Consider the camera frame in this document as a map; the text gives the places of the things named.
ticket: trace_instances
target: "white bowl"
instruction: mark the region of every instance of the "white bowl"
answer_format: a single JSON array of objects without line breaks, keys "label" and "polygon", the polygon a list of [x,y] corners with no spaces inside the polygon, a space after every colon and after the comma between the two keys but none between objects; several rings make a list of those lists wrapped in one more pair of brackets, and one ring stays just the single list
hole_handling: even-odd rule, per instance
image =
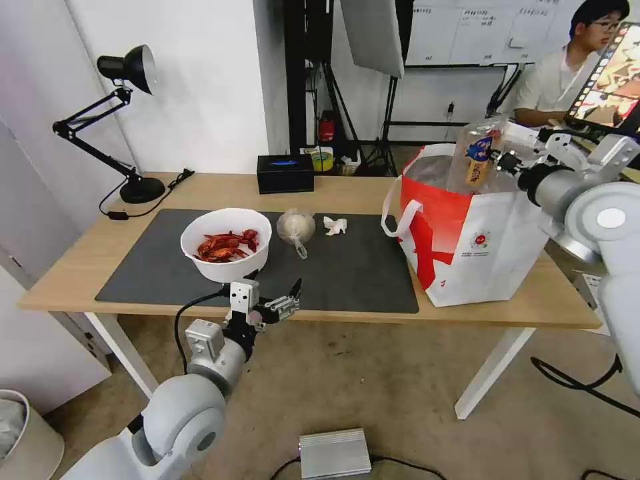
[{"label": "white bowl", "polygon": [[[198,253],[198,247],[205,240],[205,234],[218,235],[231,230],[240,235],[244,230],[249,229],[258,232],[259,245],[254,253],[246,245],[240,244],[242,250],[249,253],[248,257],[229,263],[209,263],[194,257]],[[271,240],[271,222],[268,218],[255,210],[227,208],[206,213],[192,221],[180,236],[180,247],[205,278],[229,283],[265,266],[269,255],[269,240]]]}]

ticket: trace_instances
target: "white napkin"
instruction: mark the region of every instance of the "white napkin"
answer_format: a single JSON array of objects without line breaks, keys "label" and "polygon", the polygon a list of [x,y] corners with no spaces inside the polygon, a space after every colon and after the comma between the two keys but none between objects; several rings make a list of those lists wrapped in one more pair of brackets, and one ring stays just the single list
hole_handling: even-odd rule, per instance
[{"label": "white napkin", "polygon": [[334,220],[331,220],[329,217],[324,217],[323,222],[325,223],[325,228],[329,229],[329,231],[327,232],[327,235],[335,235],[336,233],[347,232],[346,219],[338,219],[334,221]]}]

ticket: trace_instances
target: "lamp base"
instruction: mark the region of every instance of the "lamp base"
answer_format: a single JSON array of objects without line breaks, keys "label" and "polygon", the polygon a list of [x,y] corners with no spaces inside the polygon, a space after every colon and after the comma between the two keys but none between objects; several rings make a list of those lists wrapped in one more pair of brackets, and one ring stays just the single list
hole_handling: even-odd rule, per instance
[{"label": "lamp base", "polygon": [[120,197],[126,203],[145,203],[156,200],[165,192],[165,185],[158,179],[132,175],[120,189]]}]

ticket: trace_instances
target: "red and white bag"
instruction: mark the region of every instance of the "red and white bag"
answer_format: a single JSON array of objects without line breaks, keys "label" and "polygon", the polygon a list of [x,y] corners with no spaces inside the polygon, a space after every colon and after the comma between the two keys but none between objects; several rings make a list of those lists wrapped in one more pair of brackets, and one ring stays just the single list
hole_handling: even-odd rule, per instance
[{"label": "red and white bag", "polygon": [[[382,228],[398,238],[434,306],[508,300],[548,240],[539,227],[544,214],[523,192],[471,196],[424,183],[430,160],[452,157],[454,148],[420,150],[385,198]],[[403,213],[390,231],[385,220],[398,183]]]}]

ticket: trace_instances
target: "lamp arm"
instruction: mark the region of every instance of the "lamp arm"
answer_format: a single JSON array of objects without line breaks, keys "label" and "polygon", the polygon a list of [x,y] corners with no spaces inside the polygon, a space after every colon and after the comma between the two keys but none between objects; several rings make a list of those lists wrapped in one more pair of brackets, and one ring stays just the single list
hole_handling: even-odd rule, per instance
[{"label": "lamp arm", "polygon": [[[90,112],[91,110],[102,105],[103,103],[108,102],[112,98],[118,98],[120,100],[120,103],[98,115],[93,115],[90,117],[82,117],[82,115]],[[115,158],[105,153],[102,153],[100,150],[88,144],[84,140],[81,140],[77,136],[77,132],[79,132],[80,130],[120,110],[122,107],[128,105],[130,101],[131,101],[131,90],[126,87],[118,87],[116,88],[116,90],[108,94],[106,97],[98,100],[95,103],[92,103],[90,106],[80,110],[79,112],[74,113],[72,116],[64,120],[54,122],[53,132],[59,137],[64,138],[68,142],[71,142],[76,147],[79,147],[85,152],[87,152],[88,154],[94,156],[101,162],[106,163],[112,169],[120,172],[125,177],[127,178],[135,177],[137,176],[135,172],[135,167],[127,168]]]}]

